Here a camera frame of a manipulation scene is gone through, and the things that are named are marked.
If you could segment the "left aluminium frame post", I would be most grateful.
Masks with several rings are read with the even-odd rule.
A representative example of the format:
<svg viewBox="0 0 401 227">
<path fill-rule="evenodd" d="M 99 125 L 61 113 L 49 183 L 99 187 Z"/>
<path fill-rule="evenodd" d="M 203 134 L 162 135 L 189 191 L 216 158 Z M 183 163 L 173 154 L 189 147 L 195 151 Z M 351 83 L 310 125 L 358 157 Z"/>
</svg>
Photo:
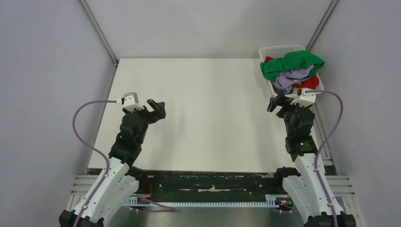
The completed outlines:
<svg viewBox="0 0 401 227">
<path fill-rule="evenodd" d="M 99 24 L 98 20 L 96 19 L 88 1 L 87 0 L 78 0 L 78 3 L 82 6 L 86 16 L 88 17 L 88 19 L 90 21 L 91 26 L 94 28 L 98 38 L 100 39 L 101 43 L 103 44 L 114 67 L 117 68 L 119 60 L 116 57 L 116 54 L 114 53 L 114 51 L 112 50 L 112 47 L 111 47 L 110 43 L 108 42 L 102 28 L 100 27 L 100 24 Z"/>
</svg>

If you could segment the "white plastic laundry basket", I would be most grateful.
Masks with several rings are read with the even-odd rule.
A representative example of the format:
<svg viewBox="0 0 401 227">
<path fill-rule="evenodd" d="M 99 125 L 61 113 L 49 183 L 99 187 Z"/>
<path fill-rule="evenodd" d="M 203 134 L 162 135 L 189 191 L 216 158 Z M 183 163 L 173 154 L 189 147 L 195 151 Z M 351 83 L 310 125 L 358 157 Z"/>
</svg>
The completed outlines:
<svg viewBox="0 0 401 227">
<path fill-rule="evenodd" d="M 296 51 L 302 51 L 305 50 L 305 47 L 303 47 L 300 44 L 282 44 L 282 45 L 270 45 L 267 47 L 261 47 L 259 49 L 259 56 L 262 62 L 266 60 L 266 57 L 272 57 L 272 58 L 281 58 L 284 57 L 285 54 L 289 52 L 296 52 Z M 320 80 L 318 86 L 316 87 L 315 90 L 324 90 L 324 85 L 322 80 L 319 77 L 319 74 L 316 74 L 316 77 Z M 267 80 L 266 81 L 269 89 L 274 97 L 276 97 L 279 94 L 279 90 L 275 87 L 275 85 Z M 292 93 L 285 94 L 286 97 L 290 98 L 297 98 L 297 92 L 293 91 Z"/>
</svg>

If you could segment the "red t shirt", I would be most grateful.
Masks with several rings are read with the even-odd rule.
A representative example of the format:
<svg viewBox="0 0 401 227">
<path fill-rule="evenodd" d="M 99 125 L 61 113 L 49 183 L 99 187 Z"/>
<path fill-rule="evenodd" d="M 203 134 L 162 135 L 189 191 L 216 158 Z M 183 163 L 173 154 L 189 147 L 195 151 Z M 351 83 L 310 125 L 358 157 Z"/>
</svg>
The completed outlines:
<svg viewBox="0 0 401 227">
<path fill-rule="evenodd" d="M 270 60 L 272 60 L 272 59 L 273 59 L 273 58 L 271 58 L 271 57 L 267 57 L 266 60 L 265 60 L 264 62 L 268 62 L 268 61 L 270 61 Z M 309 78 L 309 79 L 307 79 L 307 80 L 305 80 L 305 81 L 303 81 L 303 82 L 294 84 L 294 85 L 293 85 L 293 89 L 294 89 L 294 88 L 310 88 L 310 89 L 315 89 L 315 88 L 318 86 L 319 82 L 320 82 L 319 79 L 317 79 L 317 78 L 316 78 L 316 75 L 315 75 L 314 77 Z"/>
</svg>

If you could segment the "aluminium frame post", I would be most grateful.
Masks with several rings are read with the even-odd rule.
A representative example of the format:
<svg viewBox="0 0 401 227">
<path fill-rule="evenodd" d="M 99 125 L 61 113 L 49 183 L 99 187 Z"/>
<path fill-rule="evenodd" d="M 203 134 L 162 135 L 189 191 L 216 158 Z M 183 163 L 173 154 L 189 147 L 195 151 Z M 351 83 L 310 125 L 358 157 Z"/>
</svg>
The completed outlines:
<svg viewBox="0 0 401 227">
<path fill-rule="evenodd" d="M 326 8 L 320 22 L 318 23 L 311 39 L 309 40 L 309 43 L 306 46 L 307 50 L 312 50 L 314 47 L 315 43 L 317 42 L 318 38 L 320 37 L 322 31 L 324 30 L 326 24 L 329 22 L 333 12 L 335 11 L 338 3 L 340 0 L 331 0 L 328 7 Z"/>
<path fill-rule="evenodd" d="M 112 47 L 111 47 L 110 43 L 108 42 L 102 28 L 100 27 L 100 24 L 99 24 L 98 20 L 96 19 L 88 1 L 87 0 L 78 0 L 78 3 L 82 6 L 86 16 L 88 17 L 88 19 L 90 21 L 91 26 L 94 28 L 98 38 L 100 39 L 101 43 L 103 44 L 114 67 L 117 68 L 119 60 L 116 57 L 116 54 L 114 53 L 114 51 L 112 50 Z"/>
</svg>

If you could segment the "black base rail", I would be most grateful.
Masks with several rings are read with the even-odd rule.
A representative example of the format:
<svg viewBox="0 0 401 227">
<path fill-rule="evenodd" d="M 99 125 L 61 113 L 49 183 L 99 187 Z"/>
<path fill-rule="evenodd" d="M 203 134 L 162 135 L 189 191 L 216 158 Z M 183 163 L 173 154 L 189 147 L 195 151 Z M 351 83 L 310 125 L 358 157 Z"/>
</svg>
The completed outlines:
<svg viewBox="0 0 401 227">
<path fill-rule="evenodd" d="M 148 195 L 155 202 L 218 203 L 265 202 L 265 196 L 285 194 L 284 178 L 306 175 L 293 167 L 275 173 L 196 172 L 130 170 L 137 176 L 137 195 Z"/>
</svg>

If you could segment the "right aluminium frame post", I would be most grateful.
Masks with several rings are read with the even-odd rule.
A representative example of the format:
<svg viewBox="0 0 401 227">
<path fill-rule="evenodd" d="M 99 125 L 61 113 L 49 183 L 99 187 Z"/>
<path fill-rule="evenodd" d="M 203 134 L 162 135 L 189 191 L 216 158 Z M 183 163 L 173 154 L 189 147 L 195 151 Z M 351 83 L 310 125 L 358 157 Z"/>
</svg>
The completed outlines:
<svg viewBox="0 0 401 227">
<path fill-rule="evenodd" d="M 312 50 L 314 47 L 315 43 L 317 42 L 318 38 L 320 37 L 322 31 L 324 30 L 326 24 L 329 22 L 333 12 L 335 11 L 338 3 L 340 0 L 331 0 L 328 7 L 326 8 L 320 22 L 318 23 L 311 39 L 309 40 L 309 43 L 306 46 L 307 50 Z"/>
</svg>

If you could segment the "lilac t shirt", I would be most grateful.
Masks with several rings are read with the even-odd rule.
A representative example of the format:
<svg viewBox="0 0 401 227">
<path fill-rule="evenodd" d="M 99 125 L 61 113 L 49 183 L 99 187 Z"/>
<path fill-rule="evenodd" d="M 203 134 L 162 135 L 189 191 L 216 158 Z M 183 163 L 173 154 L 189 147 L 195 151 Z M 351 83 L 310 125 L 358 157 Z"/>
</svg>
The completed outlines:
<svg viewBox="0 0 401 227">
<path fill-rule="evenodd" d="M 289 94 L 293 89 L 293 85 L 309 79 L 309 73 L 314 69 L 314 65 L 307 69 L 288 70 L 280 72 L 276 78 L 274 85 L 277 89 L 282 90 L 285 94 Z"/>
</svg>

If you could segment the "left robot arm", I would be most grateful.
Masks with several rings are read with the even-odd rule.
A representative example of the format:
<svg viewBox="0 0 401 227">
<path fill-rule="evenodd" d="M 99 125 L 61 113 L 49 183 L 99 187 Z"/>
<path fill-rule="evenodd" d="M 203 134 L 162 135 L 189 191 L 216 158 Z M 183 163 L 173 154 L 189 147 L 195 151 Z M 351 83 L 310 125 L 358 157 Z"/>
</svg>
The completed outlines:
<svg viewBox="0 0 401 227">
<path fill-rule="evenodd" d="M 103 156 L 106 166 L 84 198 L 60 214 L 62 227 L 106 227 L 132 194 L 148 188 L 146 172 L 133 163 L 142 151 L 149 125 L 166 117 L 165 103 L 147 100 L 152 111 L 128 98 L 115 103 L 123 105 L 124 116 L 109 155 Z"/>
</svg>

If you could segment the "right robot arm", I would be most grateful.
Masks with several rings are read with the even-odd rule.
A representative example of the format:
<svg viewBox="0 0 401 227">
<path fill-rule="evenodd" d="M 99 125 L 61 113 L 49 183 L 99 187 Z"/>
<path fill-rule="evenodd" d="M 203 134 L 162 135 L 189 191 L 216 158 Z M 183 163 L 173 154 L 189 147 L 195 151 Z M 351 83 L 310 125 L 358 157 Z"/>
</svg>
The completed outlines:
<svg viewBox="0 0 401 227">
<path fill-rule="evenodd" d="M 315 114 L 308 106 L 293 104 L 286 96 L 270 98 L 267 111 L 281 109 L 277 117 L 286 128 L 285 147 L 295 167 L 278 168 L 273 187 L 287 192 L 302 217 L 305 227 L 355 227 L 353 215 L 346 214 L 336 200 L 319 163 L 319 152 L 311 136 Z"/>
</svg>

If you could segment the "green t shirt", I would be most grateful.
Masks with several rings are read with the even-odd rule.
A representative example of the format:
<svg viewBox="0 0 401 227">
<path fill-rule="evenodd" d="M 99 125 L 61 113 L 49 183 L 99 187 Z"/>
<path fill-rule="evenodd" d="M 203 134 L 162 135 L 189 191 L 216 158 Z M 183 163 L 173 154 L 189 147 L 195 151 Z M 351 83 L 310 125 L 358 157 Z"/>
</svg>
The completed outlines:
<svg viewBox="0 0 401 227">
<path fill-rule="evenodd" d="M 304 78 L 312 78 L 323 68 L 325 61 L 309 50 L 289 52 L 281 58 L 274 58 L 268 62 L 261 62 L 260 69 L 265 79 L 275 82 L 281 73 L 300 70 L 309 70 Z"/>
</svg>

